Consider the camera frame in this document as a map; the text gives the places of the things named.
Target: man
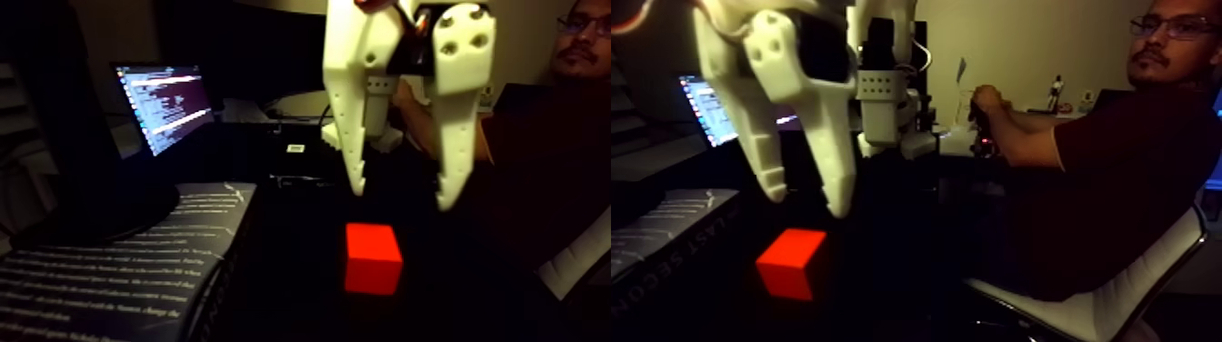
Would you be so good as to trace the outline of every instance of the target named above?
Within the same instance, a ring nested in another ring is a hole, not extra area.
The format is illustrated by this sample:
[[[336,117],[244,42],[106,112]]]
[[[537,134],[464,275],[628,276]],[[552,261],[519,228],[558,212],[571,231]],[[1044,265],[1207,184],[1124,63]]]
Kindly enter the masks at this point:
[[[475,235],[521,269],[555,256],[610,203],[610,0],[577,1],[558,18],[556,86],[521,112],[496,112],[477,127],[480,162],[455,211],[469,214]],[[392,103],[420,150],[436,158],[433,120],[407,83]]]
[[[1220,24],[1222,1],[1154,1],[1132,23],[1136,92],[1080,120],[1013,112],[993,87],[976,89],[1015,182],[974,232],[973,276],[1063,300],[1128,267],[1189,209],[1222,150]]]

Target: robotic arm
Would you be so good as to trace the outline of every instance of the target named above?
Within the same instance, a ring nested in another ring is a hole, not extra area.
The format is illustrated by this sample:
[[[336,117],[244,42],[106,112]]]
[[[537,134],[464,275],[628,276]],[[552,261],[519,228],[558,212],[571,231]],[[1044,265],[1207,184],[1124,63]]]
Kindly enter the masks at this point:
[[[932,151],[936,138],[918,134],[913,123],[924,109],[915,90],[907,89],[907,73],[897,70],[912,55],[915,0],[858,0],[855,7],[835,0],[693,2],[700,71],[717,90],[756,181],[772,202],[785,199],[787,186],[770,104],[798,112],[827,209],[836,217],[848,215],[857,180],[851,100],[862,103],[864,133],[857,139],[864,156],[886,148],[899,148],[909,159]],[[635,29],[650,5],[645,0],[640,12],[612,32]]]
[[[398,75],[387,72],[392,56],[425,76],[440,151],[437,208],[448,210],[462,193],[474,160],[479,92],[492,70],[496,20],[470,4],[483,0],[456,2],[329,1],[323,83],[335,122],[323,127],[323,139],[342,151],[353,194],[364,193],[365,142],[387,153],[403,140],[403,132],[386,123],[398,86]],[[400,46],[404,38],[407,49]]]

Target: man's arm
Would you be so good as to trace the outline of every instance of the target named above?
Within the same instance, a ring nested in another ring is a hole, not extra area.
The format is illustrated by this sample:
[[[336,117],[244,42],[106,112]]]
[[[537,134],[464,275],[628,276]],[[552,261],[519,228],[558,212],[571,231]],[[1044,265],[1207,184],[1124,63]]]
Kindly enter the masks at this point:
[[[404,128],[415,145],[430,158],[437,159],[437,138],[436,129],[433,128],[433,115],[415,101],[414,95],[412,95],[412,86],[400,81],[392,101],[398,107],[398,114],[403,117],[403,126],[407,126]],[[479,115],[475,125],[475,160],[478,161],[491,160],[488,153],[488,142],[484,138],[484,118],[486,115]]]
[[[1002,107],[986,109],[989,125],[992,126],[993,139],[1001,148],[1009,166],[1041,166],[1061,169],[1056,139],[1052,127],[1037,131],[1025,131],[1018,123],[1015,115]],[[1051,123],[1044,121],[1037,125]]]
[[[1070,121],[1070,118],[1056,118],[1050,115],[1026,114],[1020,111],[1011,111],[1011,117],[1014,118],[1014,123],[1017,123],[1019,128],[1023,128],[1023,131],[1028,133],[1048,131],[1057,125]]]

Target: eyeglasses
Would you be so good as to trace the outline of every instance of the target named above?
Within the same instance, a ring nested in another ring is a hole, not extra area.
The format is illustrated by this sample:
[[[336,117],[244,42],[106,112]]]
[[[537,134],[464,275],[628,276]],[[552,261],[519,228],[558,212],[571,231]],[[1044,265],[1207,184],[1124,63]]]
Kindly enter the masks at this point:
[[[568,15],[556,18],[560,23],[560,32],[565,34],[577,34],[584,31],[590,23],[594,23],[594,33],[599,37],[611,37],[611,26],[607,24],[607,17],[591,18],[585,15]]]
[[[1158,31],[1163,23],[1167,23],[1167,35],[1177,40],[1191,40],[1198,37],[1217,33],[1218,26],[1210,23],[1204,17],[1199,16],[1178,16],[1169,20],[1162,20],[1155,15],[1145,15],[1133,18],[1130,22],[1133,24],[1133,35],[1149,37]]]

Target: screw hole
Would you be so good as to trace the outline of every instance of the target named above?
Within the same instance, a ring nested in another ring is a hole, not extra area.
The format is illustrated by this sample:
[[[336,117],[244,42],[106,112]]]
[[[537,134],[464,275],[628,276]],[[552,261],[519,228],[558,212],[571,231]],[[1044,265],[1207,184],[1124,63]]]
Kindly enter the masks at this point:
[[[470,39],[470,45],[472,46],[484,48],[484,44],[488,44],[488,35],[478,34],[478,35],[475,35],[475,38]]]
[[[446,43],[446,45],[441,46],[441,53],[445,55],[453,55],[457,51],[458,44],[455,44],[453,42]]]

